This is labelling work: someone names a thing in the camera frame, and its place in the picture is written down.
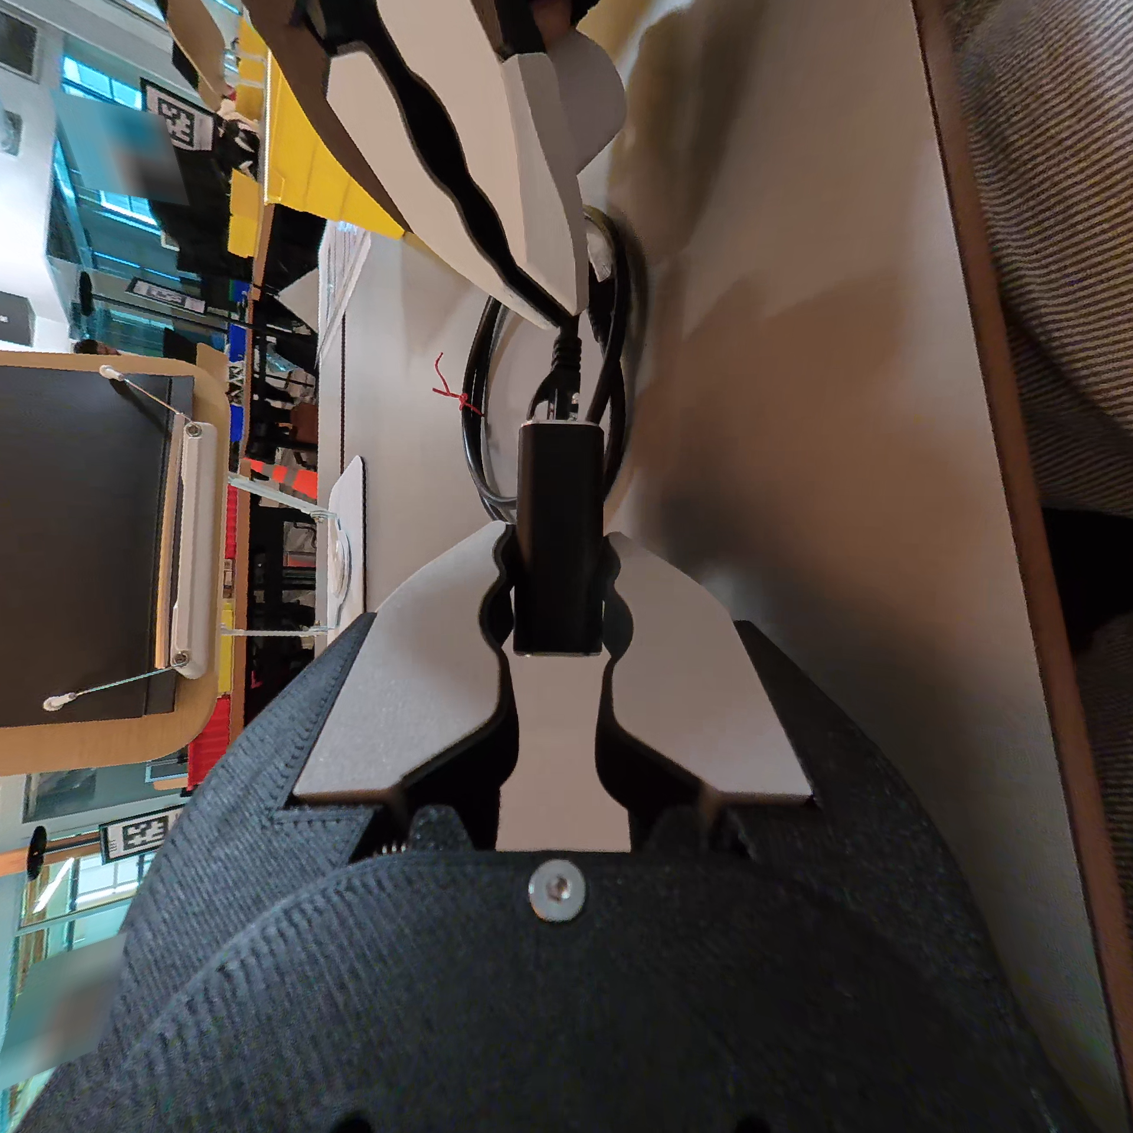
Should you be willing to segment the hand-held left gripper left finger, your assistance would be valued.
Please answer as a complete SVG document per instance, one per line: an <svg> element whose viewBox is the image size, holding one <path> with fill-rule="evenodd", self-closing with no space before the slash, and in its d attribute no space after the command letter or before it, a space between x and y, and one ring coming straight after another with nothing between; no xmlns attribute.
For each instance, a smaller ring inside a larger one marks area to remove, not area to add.
<svg viewBox="0 0 1133 1133"><path fill-rule="evenodd" d="M514 627L514 527L489 521L412 575L372 616L297 777L302 804L428 806L495 849L520 721L504 645Z"/></svg>

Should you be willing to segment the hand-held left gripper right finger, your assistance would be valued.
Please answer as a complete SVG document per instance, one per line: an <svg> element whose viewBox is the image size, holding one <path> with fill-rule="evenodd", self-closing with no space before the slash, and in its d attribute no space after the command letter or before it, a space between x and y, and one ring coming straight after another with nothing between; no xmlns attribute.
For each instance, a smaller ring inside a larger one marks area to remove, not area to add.
<svg viewBox="0 0 1133 1133"><path fill-rule="evenodd" d="M813 789L728 610L630 536L603 550L602 785L645 845L669 810L713 829L731 806Z"/></svg>

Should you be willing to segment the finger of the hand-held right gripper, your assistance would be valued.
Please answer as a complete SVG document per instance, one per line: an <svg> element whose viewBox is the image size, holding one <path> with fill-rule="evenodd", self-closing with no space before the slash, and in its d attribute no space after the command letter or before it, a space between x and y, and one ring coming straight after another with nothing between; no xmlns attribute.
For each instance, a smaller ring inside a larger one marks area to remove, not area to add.
<svg viewBox="0 0 1133 1133"><path fill-rule="evenodd" d="M587 220L577 175L626 114L620 74L577 28L591 2L413 2L412 70L457 128L504 252L555 302L587 304Z"/></svg>
<svg viewBox="0 0 1133 1133"><path fill-rule="evenodd" d="M382 190L441 261L525 319L550 319L555 302L504 252L504 230L475 189L457 128L412 70L413 2L327 4L327 104Z"/></svg>

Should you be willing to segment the black network adapter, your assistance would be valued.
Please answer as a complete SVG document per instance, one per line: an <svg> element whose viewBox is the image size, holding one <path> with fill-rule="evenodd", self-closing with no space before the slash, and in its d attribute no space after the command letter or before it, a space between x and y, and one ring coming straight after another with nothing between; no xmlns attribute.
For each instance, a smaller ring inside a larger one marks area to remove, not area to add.
<svg viewBox="0 0 1133 1133"><path fill-rule="evenodd" d="M545 419L520 428L514 649L523 657L602 651L603 430Z"/></svg>

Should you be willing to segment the grey desk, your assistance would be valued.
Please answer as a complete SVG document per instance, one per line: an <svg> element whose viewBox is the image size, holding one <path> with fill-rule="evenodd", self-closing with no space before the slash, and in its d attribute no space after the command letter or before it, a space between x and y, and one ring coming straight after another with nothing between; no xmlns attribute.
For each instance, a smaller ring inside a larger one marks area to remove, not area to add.
<svg viewBox="0 0 1133 1133"><path fill-rule="evenodd" d="M583 194L645 265L607 524L895 765L1057 1072L1132 1130L1132 943L941 2L602 2Z"/></svg>

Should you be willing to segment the yellow plastic bin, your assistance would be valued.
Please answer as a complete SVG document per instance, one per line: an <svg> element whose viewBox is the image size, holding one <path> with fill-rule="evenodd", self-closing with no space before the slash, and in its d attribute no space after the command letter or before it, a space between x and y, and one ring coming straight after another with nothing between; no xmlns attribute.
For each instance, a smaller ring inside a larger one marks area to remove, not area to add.
<svg viewBox="0 0 1133 1133"><path fill-rule="evenodd" d="M400 239L404 230L331 155L275 55L266 70L263 201Z"/></svg>

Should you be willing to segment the white paper sheet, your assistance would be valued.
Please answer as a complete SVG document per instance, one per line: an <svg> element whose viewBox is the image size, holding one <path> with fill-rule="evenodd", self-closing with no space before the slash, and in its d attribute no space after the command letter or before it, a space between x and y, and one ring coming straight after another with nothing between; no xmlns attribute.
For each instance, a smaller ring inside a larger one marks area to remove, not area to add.
<svg viewBox="0 0 1133 1133"><path fill-rule="evenodd" d="M320 245L320 360L342 328L348 302L370 252L370 232L327 220Z"/></svg>

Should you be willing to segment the cardboard box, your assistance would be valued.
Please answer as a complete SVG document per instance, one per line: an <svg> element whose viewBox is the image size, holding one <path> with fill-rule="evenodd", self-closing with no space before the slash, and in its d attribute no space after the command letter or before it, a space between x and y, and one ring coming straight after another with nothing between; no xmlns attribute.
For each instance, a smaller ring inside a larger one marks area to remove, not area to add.
<svg viewBox="0 0 1133 1133"><path fill-rule="evenodd" d="M160 2L174 40L174 68L189 79L206 110L221 102L240 79L237 37L243 2Z"/></svg>

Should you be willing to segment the fiducial marker sign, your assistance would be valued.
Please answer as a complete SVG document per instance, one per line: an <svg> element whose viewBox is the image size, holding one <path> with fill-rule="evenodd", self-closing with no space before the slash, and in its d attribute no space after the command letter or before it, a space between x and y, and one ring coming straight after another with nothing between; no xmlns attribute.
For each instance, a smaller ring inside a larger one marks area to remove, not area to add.
<svg viewBox="0 0 1133 1133"><path fill-rule="evenodd" d="M152 79L140 79L146 113L166 124L171 145L183 152L210 153L217 140L217 117L186 97Z"/></svg>

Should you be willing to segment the red twist tie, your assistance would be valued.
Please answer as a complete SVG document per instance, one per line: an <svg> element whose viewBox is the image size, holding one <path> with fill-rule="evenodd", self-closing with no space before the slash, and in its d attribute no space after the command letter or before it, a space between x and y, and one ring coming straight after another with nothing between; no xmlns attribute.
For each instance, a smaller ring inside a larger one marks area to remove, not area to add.
<svg viewBox="0 0 1133 1133"><path fill-rule="evenodd" d="M458 390L455 390L444 373L441 373L441 360L444 360L444 351L437 351L435 360L434 360L434 371L435 371L435 376L437 380L441 382L441 386L434 386L432 390L445 397L445 399L455 399L458 401L461 410L466 411L466 413L475 413L476 418L485 418L485 411L480 406L480 401L478 401L478 395L475 393L475 384L469 384L464 382L464 386Z"/></svg>

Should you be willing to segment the wood-framed black screen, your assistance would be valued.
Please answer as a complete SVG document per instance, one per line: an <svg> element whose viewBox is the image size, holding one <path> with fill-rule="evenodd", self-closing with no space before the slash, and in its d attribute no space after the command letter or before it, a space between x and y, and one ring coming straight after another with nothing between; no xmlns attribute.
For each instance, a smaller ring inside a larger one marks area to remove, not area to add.
<svg viewBox="0 0 1133 1133"><path fill-rule="evenodd" d="M218 699L228 362L3 351L3 775L166 757Z"/></svg>

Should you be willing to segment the person's grey hoodie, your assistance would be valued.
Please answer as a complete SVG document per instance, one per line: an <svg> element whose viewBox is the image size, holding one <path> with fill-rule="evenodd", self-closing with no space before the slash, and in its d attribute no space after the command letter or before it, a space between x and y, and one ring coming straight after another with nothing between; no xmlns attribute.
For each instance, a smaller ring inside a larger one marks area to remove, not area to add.
<svg viewBox="0 0 1133 1133"><path fill-rule="evenodd" d="M944 2L1033 471L1132 518L1132 2Z"/></svg>

